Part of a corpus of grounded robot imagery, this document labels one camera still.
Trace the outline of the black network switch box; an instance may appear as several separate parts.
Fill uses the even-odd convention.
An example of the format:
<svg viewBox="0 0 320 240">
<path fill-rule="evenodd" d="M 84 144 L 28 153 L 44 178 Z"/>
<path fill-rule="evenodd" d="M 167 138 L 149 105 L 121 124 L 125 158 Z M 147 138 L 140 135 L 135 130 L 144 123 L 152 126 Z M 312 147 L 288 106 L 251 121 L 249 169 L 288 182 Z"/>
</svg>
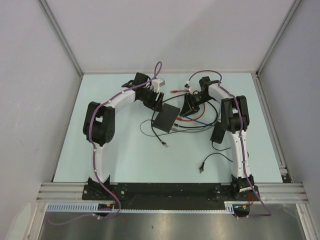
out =
<svg viewBox="0 0 320 240">
<path fill-rule="evenodd" d="M 152 123 L 152 127 L 165 133 L 169 133 L 180 111 L 180 108 L 164 103 L 163 111 L 158 113 L 154 122 Z"/>
</svg>

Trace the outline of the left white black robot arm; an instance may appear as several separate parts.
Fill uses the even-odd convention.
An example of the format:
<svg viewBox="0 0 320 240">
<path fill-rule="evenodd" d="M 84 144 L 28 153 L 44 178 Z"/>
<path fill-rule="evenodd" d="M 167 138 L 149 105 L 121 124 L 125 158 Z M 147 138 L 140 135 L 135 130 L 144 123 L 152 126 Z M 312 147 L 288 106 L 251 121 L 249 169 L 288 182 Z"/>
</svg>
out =
<svg viewBox="0 0 320 240">
<path fill-rule="evenodd" d="M 92 101 L 88 104 L 82 131 L 93 148 L 93 170 L 90 180 L 97 183 L 93 188 L 93 194 L 98 199 L 105 200 L 111 193 L 111 188 L 104 184 L 110 173 L 103 155 L 115 135 L 116 113 L 136 101 L 141 101 L 154 112 L 162 112 L 164 93 L 160 88 L 164 85 L 163 79 L 155 76 L 150 78 L 138 72 L 133 80 L 123 84 L 120 91 L 106 102 Z"/>
</svg>

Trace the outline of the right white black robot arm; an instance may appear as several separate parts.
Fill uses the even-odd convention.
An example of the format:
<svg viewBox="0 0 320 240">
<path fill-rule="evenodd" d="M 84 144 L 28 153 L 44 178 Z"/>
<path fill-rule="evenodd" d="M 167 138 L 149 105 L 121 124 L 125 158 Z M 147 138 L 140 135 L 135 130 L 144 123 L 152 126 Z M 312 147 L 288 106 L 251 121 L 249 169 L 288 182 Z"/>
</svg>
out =
<svg viewBox="0 0 320 240">
<path fill-rule="evenodd" d="M 254 187 L 254 178 L 248 161 L 246 146 L 247 129 L 250 124 L 247 99 L 244 95 L 234 95 L 223 87 L 220 80 L 210 80 L 208 76 L 199 80 L 200 91 L 184 94 L 184 102 L 180 114 L 192 115 L 199 106 L 215 100 L 220 103 L 220 121 L 213 129 L 211 141 L 221 144 L 224 136 L 228 136 L 233 169 L 231 174 L 231 196 L 242 201 Z"/>
</svg>

